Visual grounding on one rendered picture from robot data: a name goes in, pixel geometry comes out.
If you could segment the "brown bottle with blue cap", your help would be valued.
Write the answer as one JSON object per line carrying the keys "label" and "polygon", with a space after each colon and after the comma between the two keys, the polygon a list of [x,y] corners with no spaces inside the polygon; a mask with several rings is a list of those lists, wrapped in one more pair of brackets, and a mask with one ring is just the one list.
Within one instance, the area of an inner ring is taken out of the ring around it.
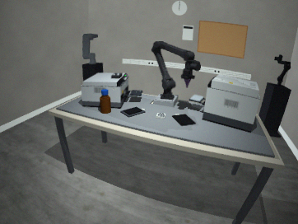
{"label": "brown bottle with blue cap", "polygon": [[102,96],[100,97],[100,112],[102,114],[108,114],[111,112],[110,96],[108,96],[108,90],[101,90],[101,95]]}

